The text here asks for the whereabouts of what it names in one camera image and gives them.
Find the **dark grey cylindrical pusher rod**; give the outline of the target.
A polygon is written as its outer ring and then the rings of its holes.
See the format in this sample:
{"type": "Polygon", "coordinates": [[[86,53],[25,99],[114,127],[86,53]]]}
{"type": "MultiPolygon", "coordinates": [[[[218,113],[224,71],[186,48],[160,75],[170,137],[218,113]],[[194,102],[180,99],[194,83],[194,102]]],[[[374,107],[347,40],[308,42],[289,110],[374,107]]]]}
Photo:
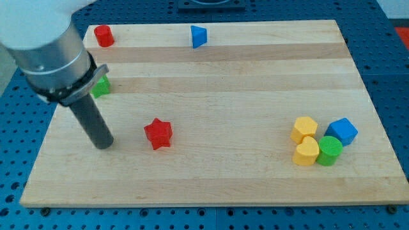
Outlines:
{"type": "Polygon", "coordinates": [[[113,144],[114,137],[90,94],[78,99],[69,108],[94,147],[104,150],[113,144]]]}

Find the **black wrist clamp with lever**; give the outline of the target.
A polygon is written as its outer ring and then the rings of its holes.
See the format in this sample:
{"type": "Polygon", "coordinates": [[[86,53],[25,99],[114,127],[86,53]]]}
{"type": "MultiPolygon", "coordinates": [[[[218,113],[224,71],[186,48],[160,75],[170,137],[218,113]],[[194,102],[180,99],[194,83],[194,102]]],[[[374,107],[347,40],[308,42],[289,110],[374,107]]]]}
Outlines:
{"type": "Polygon", "coordinates": [[[73,82],[63,82],[68,77],[73,77],[77,73],[76,68],[71,69],[70,66],[64,68],[62,73],[53,73],[51,75],[42,75],[40,80],[45,80],[46,83],[51,83],[51,80],[56,80],[51,86],[40,86],[40,82],[34,79],[27,79],[28,84],[32,89],[44,98],[47,102],[58,102],[62,106],[70,106],[84,96],[98,84],[98,81],[109,72],[106,64],[99,67],[96,66],[93,56],[88,53],[87,62],[89,68],[80,75],[80,78],[73,82]]]}

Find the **green block behind arm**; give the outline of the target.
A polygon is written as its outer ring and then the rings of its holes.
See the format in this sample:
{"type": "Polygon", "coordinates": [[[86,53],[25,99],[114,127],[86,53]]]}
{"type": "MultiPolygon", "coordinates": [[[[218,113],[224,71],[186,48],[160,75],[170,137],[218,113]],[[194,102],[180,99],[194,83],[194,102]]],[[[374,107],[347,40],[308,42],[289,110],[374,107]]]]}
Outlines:
{"type": "Polygon", "coordinates": [[[110,93],[111,83],[106,75],[103,75],[91,90],[94,98],[99,98],[110,93]]]}

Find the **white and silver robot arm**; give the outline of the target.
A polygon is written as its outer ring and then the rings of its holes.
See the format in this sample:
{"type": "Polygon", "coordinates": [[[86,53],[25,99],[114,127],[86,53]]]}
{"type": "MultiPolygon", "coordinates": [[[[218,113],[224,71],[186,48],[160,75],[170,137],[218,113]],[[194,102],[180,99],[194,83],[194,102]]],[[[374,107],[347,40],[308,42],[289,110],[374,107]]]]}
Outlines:
{"type": "Polygon", "coordinates": [[[72,1],[1,1],[1,46],[14,58],[31,89],[46,102],[69,107],[98,149],[113,136],[90,91],[109,71],[97,66],[72,15],[91,4],[72,1]]]}

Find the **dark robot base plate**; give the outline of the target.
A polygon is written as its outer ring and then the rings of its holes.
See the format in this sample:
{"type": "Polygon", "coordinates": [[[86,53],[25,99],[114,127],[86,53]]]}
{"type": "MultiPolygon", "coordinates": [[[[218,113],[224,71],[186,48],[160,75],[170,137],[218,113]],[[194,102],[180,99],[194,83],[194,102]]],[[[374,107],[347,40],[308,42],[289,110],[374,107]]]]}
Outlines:
{"type": "Polygon", "coordinates": [[[177,0],[179,11],[193,10],[244,10],[246,0],[177,0]]]}

